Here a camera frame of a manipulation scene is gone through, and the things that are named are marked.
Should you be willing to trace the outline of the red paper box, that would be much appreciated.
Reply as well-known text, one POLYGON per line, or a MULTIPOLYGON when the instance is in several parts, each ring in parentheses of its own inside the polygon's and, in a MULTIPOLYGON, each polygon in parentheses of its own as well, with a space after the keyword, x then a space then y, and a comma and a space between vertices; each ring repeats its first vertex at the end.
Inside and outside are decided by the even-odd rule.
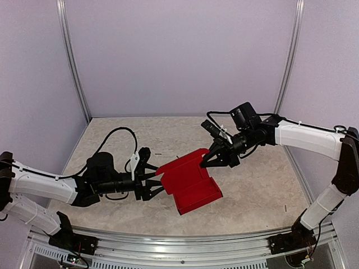
POLYGON ((161 176, 160 182, 166 193, 173 196, 180 215, 223 197, 207 169, 200 167, 207 153, 207 149, 198 149, 159 167, 155 172, 161 176))

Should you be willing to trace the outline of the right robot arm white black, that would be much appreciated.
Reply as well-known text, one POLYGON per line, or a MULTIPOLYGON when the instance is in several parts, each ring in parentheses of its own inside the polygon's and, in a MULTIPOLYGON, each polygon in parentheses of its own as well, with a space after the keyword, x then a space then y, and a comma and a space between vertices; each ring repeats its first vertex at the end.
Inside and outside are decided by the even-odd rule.
POLYGON ((329 185, 292 226, 287 244, 300 248, 309 239, 312 230, 358 191, 358 130, 344 126, 325 128, 290 120, 275 113, 257 113, 249 103, 243 103, 226 114, 236 126, 237 133, 230 134, 207 112, 201 126, 213 138, 208 153, 201 161, 202 168, 235 167, 249 157, 259 146, 282 146, 300 149, 330 159, 337 170, 329 185))

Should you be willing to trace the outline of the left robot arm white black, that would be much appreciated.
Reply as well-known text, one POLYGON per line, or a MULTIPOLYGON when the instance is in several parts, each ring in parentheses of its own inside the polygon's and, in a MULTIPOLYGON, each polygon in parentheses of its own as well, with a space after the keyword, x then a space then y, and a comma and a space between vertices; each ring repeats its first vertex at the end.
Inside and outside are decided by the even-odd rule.
POLYGON ((17 162, 13 154, 1 153, 1 212, 19 218, 26 224, 42 229, 66 249, 78 245, 78 236, 72 232, 68 217, 61 212, 48 211, 27 198, 28 194, 57 200, 75 207, 89 207, 100 202, 110 193, 121 193, 127 197, 130 192, 137 200, 148 201, 163 191, 160 181, 153 180, 155 173, 145 174, 145 169, 157 168, 147 163, 148 148, 130 158, 131 171, 119 173, 114 168, 112 154, 98 152, 87 159, 79 174, 61 176, 47 174, 17 162))

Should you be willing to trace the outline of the front aluminium rail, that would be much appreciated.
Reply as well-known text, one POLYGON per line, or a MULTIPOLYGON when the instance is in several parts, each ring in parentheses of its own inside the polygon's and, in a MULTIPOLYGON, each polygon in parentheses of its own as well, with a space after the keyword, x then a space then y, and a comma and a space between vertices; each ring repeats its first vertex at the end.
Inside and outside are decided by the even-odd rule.
MULTIPOLYGON (((271 254, 268 239, 289 228, 243 234, 211 236, 156 236, 116 233, 74 227, 79 234, 98 238, 93 256, 81 254, 90 268, 271 268, 270 259, 277 259, 279 268, 293 268, 286 256, 295 251, 271 254)), ((35 255, 54 260, 69 252, 48 244, 48 237, 31 228, 16 268, 31 268, 35 255)), ((331 222, 323 223, 313 260, 305 268, 348 268, 342 247, 331 222)))

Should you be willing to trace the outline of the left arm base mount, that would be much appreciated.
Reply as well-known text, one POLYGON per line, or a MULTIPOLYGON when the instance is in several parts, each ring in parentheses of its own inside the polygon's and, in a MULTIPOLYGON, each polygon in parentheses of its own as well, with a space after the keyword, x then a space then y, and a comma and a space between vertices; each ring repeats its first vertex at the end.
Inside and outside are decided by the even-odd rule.
POLYGON ((76 233, 72 235, 50 235, 48 243, 79 254, 94 255, 98 246, 98 238, 76 233))

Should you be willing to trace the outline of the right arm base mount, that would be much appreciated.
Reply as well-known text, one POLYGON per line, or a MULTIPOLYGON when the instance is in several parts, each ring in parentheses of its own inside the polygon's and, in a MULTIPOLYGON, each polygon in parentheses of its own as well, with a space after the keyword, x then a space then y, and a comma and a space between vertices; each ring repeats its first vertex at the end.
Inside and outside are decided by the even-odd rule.
POLYGON ((268 237, 268 243, 271 254, 280 254, 315 245, 316 238, 313 233, 302 235, 289 232, 268 237))

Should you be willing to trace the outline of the right aluminium frame post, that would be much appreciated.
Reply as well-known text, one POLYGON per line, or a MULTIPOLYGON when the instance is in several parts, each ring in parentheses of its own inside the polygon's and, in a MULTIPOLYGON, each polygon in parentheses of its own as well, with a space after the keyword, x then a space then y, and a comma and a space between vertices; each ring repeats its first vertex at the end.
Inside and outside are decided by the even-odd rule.
POLYGON ((288 89, 289 81, 291 78, 292 69, 295 62, 296 51, 298 47, 298 42, 300 39, 301 25, 303 20, 303 13, 305 9, 305 0, 296 1, 296 10, 294 13, 294 21, 291 32, 291 37, 289 40, 289 48, 286 57, 286 62, 284 65, 284 72, 280 82, 278 96, 275 102, 274 114, 279 114, 283 104, 285 95, 288 89))

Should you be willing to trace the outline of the aluminium frame post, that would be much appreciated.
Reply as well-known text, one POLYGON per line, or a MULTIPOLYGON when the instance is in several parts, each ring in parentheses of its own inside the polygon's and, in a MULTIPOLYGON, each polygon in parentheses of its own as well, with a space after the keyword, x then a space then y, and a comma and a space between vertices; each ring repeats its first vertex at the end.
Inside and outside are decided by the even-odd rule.
POLYGON ((72 47, 72 40, 70 34, 70 27, 67 19, 67 11, 66 11, 66 1, 64 0, 56 0, 57 13, 59 18, 59 25, 61 29, 62 39, 65 48, 65 54, 68 61, 68 66, 70 69, 70 74, 73 80, 73 84, 75 87, 75 92, 80 104, 80 108, 82 114, 84 116, 86 124, 89 124, 92 120, 91 112, 88 106, 88 102, 86 101, 85 93, 82 88, 79 71, 77 68, 75 54, 72 47))
POLYGON ((300 39, 301 25, 303 20, 303 13, 305 9, 305 0, 296 1, 296 10, 294 13, 294 21, 291 32, 291 37, 289 40, 289 48, 286 57, 286 62, 284 65, 284 72, 280 82, 278 96, 275 102, 274 114, 279 114, 283 104, 285 95, 288 89, 289 81, 291 78, 292 69, 295 62, 296 51, 298 47, 298 42, 300 39))

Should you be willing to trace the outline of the left aluminium frame post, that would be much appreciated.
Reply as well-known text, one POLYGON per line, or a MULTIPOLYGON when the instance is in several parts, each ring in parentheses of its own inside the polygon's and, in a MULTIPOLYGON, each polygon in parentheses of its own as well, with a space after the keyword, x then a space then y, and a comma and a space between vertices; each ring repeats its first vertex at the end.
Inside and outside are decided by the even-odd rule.
POLYGON ((91 112, 88 106, 88 102, 86 101, 85 93, 82 88, 79 71, 77 68, 75 54, 72 47, 72 40, 70 34, 70 27, 67 19, 67 11, 66 11, 66 1, 64 0, 56 0, 57 13, 59 18, 59 25, 61 29, 62 39, 65 48, 65 54, 68 61, 68 66, 70 69, 70 74, 73 80, 73 84, 75 87, 75 92, 80 104, 80 108, 82 114, 84 116, 86 124, 89 124, 92 120, 91 112))

